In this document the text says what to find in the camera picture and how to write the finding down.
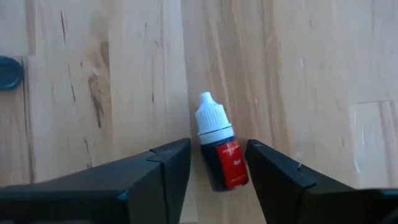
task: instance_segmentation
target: bottle label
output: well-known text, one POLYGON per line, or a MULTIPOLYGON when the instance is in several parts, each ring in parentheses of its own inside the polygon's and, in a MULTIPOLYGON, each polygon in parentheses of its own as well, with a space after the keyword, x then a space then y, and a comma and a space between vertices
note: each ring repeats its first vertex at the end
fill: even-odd
POLYGON ((235 140, 217 146, 217 151, 227 188, 233 189, 239 185, 246 184, 249 181, 248 172, 238 141, 235 140))

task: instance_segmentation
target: wooden surface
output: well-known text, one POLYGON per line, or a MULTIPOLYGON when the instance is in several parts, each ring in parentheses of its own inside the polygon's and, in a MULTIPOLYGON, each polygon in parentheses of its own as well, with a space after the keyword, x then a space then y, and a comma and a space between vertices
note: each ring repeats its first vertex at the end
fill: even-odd
POLYGON ((210 189, 193 114, 211 91, 243 148, 255 138, 353 187, 398 187, 396 0, 25 3, 35 50, 24 85, 0 93, 1 185, 192 137, 182 221, 265 223, 252 184, 210 189))
MULTIPOLYGON (((183 1, 191 114, 211 91, 241 142, 353 187, 398 187, 396 3, 183 1)), ((215 194, 195 165, 199 223, 264 223, 251 185, 215 194)))
POLYGON ((28 56, 34 51, 30 0, 0 0, 0 55, 28 56))
MULTIPOLYGON (((53 179, 190 137, 179 1, 32 7, 29 91, 0 94, 1 139, 8 138, 0 145, 1 185, 53 179)), ((197 220, 191 182, 182 222, 197 220)))

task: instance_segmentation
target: dark round object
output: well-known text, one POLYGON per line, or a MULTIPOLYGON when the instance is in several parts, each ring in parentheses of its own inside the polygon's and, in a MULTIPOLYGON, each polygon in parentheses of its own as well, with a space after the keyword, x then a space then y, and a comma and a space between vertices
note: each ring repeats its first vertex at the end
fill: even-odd
POLYGON ((24 78, 24 68, 14 59, 0 56, 0 91, 12 90, 24 78))

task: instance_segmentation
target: dropper bottle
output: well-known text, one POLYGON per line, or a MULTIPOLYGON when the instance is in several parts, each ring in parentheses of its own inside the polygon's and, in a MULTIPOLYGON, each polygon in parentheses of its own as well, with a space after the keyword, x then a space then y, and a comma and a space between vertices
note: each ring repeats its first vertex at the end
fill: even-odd
POLYGON ((202 93, 200 101, 195 116, 211 188, 224 192, 246 184, 249 179, 241 147, 223 105, 215 102, 210 92, 202 93))

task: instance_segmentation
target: white cap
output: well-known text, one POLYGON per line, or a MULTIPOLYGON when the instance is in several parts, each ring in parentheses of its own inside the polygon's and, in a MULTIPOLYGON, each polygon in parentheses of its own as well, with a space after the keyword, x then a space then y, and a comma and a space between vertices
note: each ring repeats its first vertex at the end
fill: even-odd
POLYGON ((224 106, 211 97, 210 92, 200 94, 200 107, 195 113, 198 123, 198 135, 231 127, 224 106))

